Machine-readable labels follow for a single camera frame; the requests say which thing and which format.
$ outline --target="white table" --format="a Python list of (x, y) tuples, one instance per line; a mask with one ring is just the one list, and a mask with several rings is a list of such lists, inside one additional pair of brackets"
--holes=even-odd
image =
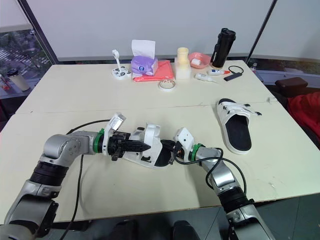
[(242, 60), (227, 61), (223, 69), (237, 65), (243, 76), (219, 84), (193, 78), (211, 67), (192, 69), (192, 78), (176, 81), (172, 92), (163, 92), (158, 82), (116, 80), (111, 70), (115, 64), (53, 65), (31, 92), (17, 114), (168, 108), (215, 105), (221, 98), (239, 103), (266, 102), (273, 95)]
[[(215, 106), (123, 109), (127, 120), (121, 130), (132, 132), (145, 122), (153, 122), (161, 125), (162, 139), (172, 139), (179, 128), (188, 128), (197, 143), (223, 148), (224, 156), (242, 169), (248, 198), (256, 201), (319, 193), (319, 150), (277, 101), (251, 106), (262, 116), (252, 116), (252, 149), (246, 155), (234, 154), (225, 147)], [(0, 223), (31, 176), (47, 138), (86, 122), (110, 118), (113, 113), (102, 110), (14, 115), (0, 133)], [(97, 123), (84, 130), (98, 131), (104, 126)], [(79, 163), (78, 158), (70, 167), (56, 199), (60, 204), (57, 222), (69, 221), (73, 214)], [(231, 169), (242, 184), (237, 170)], [(220, 205), (206, 186), (205, 175), (197, 165), (174, 163), (153, 170), (124, 159), (112, 162), (101, 154), (86, 155), (76, 220)]]

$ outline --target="purple tissue box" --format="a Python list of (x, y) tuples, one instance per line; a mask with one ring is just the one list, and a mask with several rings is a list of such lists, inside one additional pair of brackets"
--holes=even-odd
[(147, 56), (134, 56), (131, 60), (132, 72), (154, 76), (158, 69), (158, 59)]

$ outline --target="cable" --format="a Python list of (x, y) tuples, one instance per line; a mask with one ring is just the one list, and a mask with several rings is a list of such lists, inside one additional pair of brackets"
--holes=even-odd
[(240, 73), (241, 73), (241, 74), (244, 73), (244, 69), (243, 69), (242, 67), (240, 67), (240, 66), (235, 66), (235, 65), (233, 65), (233, 66), (228, 67), (228, 69), (229, 69), (230, 72), (232, 72), (233, 74), (236, 74), (236, 72), (232, 71), (231, 68), (241, 69), (242, 72), (240, 72)]
[(247, 194), (247, 182), (246, 182), (246, 178), (245, 178), (245, 175), (244, 173), (241, 171), (240, 167), (238, 167), (237, 164), (235, 164), (233, 161), (229, 160), (229, 159), (226, 159), (226, 158), (222, 158), (223, 161), (226, 161), (230, 164), (232, 164), (240, 173), (241, 177), (242, 177), (242, 181), (243, 181), (243, 192), (244, 194)]
[(88, 126), (88, 125), (90, 125), (90, 124), (96, 124), (96, 123), (102, 123), (102, 122), (109, 122), (109, 121), (110, 121), (110, 119), (104, 119), (104, 120), (98, 120), (98, 121), (88, 122), (88, 123), (82, 124), (82, 125), (80, 125), (80, 126), (77, 126), (77, 127), (73, 128), (73, 129), (71, 129), (70, 131), (67, 132), (67, 135), (73, 133), (75, 130), (78, 130), (78, 129), (80, 129), (80, 128), (82, 128), (82, 127), (85, 127), (85, 126)]
[(80, 181), (81, 181), (81, 175), (82, 175), (82, 167), (83, 167), (83, 162), (84, 162), (84, 155), (81, 155), (81, 160), (80, 160), (80, 172), (79, 172), (79, 177), (78, 177), (78, 184), (76, 187), (76, 202), (75, 202), (75, 207), (74, 207), (74, 212), (73, 212), (73, 216), (72, 219), (70, 221), (70, 223), (68, 224), (68, 227), (65, 229), (63, 235), (60, 237), (60, 240), (63, 240), (65, 238), (65, 236), (67, 235), (68, 231), (71, 228), (71, 225), (74, 223), (76, 214), (77, 214), (77, 210), (78, 210), (78, 203), (79, 203), (79, 195), (80, 195)]
[(215, 168), (219, 165), (219, 163), (221, 162), (221, 158), (224, 156), (224, 151), (221, 148), (216, 148), (220, 151), (220, 157), (218, 158), (218, 161), (215, 163), (215, 165), (207, 172), (206, 176), (205, 176), (205, 183), (208, 185), (209, 188), (211, 188), (212, 190), (214, 190), (214, 187), (209, 183), (209, 176), (210, 174), (213, 172), (213, 170), (215, 170)]
[[(173, 154), (173, 158), (177, 163), (182, 164), (182, 165), (190, 165), (190, 164), (201, 163), (201, 162), (207, 161), (207, 160), (218, 159), (218, 161), (212, 167), (212, 169), (209, 170), (210, 173), (212, 173), (212, 171), (216, 168), (216, 166), (218, 166), (218, 163), (220, 163), (220, 161), (226, 161), (226, 162), (232, 164), (239, 171), (239, 173), (240, 173), (240, 175), (242, 177), (242, 181), (243, 181), (243, 192), (244, 192), (244, 194), (247, 194), (247, 182), (246, 182), (246, 178), (245, 178), (244, 173), (241, 171), (240, 167), (238, 167), (237, 164), (235, 164), (233, 161), (231, 161), (229, 159), (223, 158), (221, 156), (212, 156), (212, 157), (202, 158), (202, 159), (199, 159), (199, 160), (196, 160), (196, 161), (184, 162), (184, 161), (180, 161), (180, 160), (177, 159), (177, 153)], [(205, 181), (206, 181), (207, 184), (209, 183), (209, 181), (207, 180), (207, 177), (209, 178), (209, 175), (210, 175), (208, 173), (207, 173), (207, 176), (205, 176), (205, 179), (206, 179)]]
[[(78, 130), (78, 129), (80, 129), (80, 128), (82, 128), (82, 127), (85, 127), (85, 126), (88, 126), (88, 125), (96, 124), (96, 123), (102, 123), (102, 122), (109, 122), (109, 121), (110, 121), (110, 119), (104, 119), (104, 120), (98, 120), (98, 121), (91, 121), (91, 122), (82, 124), (82, 125), (80, 125), (80, 126), (77, 126), (77, 127), (73, 128), (73, 129), (71, 129), (70, 131), (67, 132), (67, 135), (73, 133), (75, 130)], [(63, 233), (62, 236), (60, 237), (60, 240), (63, 240), (63, 239), (65, 238), (65, 236), (66, 236), (67, 233), (69, 232), (72, 224), (73, 224), (74, 221), (75, 221), (75, 217), (76, 217), (77, 210), (78, 210), (78, 204), (79, 204), (80, 182), (81, 182), (81, 175), (82, 175), (83, 163), (84, 163), (84, 155), (82, 154), (82, 155), (81, 155), (81, 160), (80, 160), (80, 171), (79, 171), (78, 183), (77, 183), (77, 187), (76, 187), (76, 202), (75, 202), (75, 206), (74, 206), (73, 216), (72, 216), (71, 221), (69, 222), (68, 226), (66, 227), (64, 233)]]

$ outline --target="black thermos bottle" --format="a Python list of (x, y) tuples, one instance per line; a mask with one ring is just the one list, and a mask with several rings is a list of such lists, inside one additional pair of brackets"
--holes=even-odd
[(221, 29), (210, 61), (212, 66), (216, 68), (222, 68), (224, 66), (234, 40), (236, 40), (236, 33), (234, 31), (228, 28)]

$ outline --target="pink bowl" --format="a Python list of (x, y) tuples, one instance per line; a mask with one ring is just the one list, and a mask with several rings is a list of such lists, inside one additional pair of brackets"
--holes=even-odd
[[(209, 65), (211, 57), (208, 55), (205, 55), (201, 52), (193, 52), (189, 54), (188, 59), (190, 61), (191, 67), (194, 67), (196, 69), (204, 69), (206, 66)], [(199, 59), (201, 61), (200, 65), (194, 65), (191, 63), (192, 59)]]

